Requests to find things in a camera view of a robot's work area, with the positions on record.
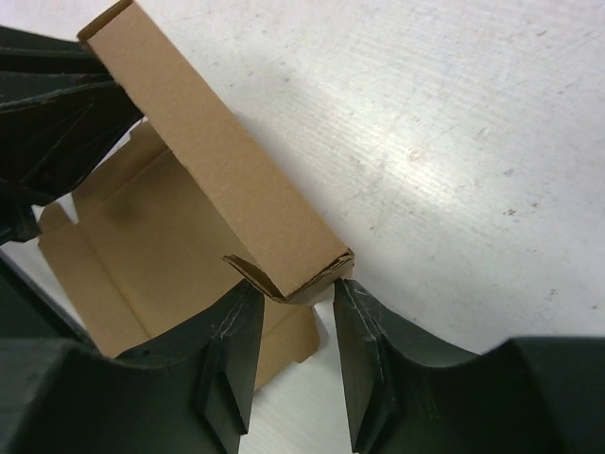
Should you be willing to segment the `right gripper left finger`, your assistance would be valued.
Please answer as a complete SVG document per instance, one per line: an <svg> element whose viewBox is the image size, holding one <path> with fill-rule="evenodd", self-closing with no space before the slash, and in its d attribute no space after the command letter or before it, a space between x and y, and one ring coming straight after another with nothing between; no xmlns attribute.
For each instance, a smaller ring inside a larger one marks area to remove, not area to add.
<svg viewBox="0 0 605 454"><path fill-rule="evenodd" d="M68 339L2 340L2 451L237 452L263 317L263 295L241 281L116 358Z"/></svg>

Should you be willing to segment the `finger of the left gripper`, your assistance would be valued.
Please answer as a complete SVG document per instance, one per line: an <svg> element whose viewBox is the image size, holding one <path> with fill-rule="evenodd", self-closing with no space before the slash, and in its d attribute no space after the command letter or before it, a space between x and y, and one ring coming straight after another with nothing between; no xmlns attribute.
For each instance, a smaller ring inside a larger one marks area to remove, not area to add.
<svg viewBox="0 0 605 454"><path fill-rule="evenodd" d="M2 240L38 236L32 208L73 191L141 117L82 44L2 27Z"/></svg>

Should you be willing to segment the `brown cardboard box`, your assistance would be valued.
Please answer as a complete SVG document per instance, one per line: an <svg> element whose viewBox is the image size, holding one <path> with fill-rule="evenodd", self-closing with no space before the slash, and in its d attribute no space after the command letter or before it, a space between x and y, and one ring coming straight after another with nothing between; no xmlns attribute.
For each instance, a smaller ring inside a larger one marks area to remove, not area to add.
<svg viewBox="0 0 605 454"><path fill-rule="evenodd" d="M354 264L334 233L157 24L120 1L79 40L144 115L40 219L39 246L99 350L115 357L241 280L266 299L256 382L319 348L312 305Z"/></svg>

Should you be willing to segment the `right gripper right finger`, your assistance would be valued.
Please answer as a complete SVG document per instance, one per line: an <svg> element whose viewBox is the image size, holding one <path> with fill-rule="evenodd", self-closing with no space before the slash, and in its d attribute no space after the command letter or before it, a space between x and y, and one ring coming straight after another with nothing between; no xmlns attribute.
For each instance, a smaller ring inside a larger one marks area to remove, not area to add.
<svg viewBox="0 0 605 454"><path fill-rule="evenodd" d="M600 453L604 341L517 337L477 355L339 280L337 341L356 453Z"/></svg>

